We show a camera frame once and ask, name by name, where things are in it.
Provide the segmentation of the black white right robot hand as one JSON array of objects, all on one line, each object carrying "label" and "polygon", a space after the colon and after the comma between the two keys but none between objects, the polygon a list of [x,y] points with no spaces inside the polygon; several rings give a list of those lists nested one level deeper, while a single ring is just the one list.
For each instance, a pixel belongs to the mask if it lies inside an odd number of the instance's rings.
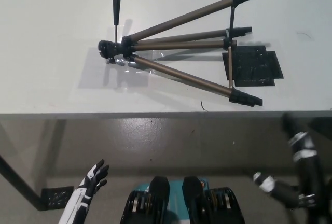
[{"label": "black white right robot hand", "polygon": [[284,113],[281,118],[282,130],[288,138],[288,144],[293,153],[295,163],[317,156],[317,149],[308,132],[297,123],[290,113]]}]

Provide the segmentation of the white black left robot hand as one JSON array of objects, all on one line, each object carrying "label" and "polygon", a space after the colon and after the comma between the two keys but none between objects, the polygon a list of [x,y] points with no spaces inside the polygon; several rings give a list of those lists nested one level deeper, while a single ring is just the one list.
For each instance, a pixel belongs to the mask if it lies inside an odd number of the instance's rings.
[{"label": "white black left robot hand", "polygon": [[94,195],[107,184],[109,165],[104,165],[104,162],[102,159],[95,164],[73,191],[59,220],[60,224],[85,222]]}]

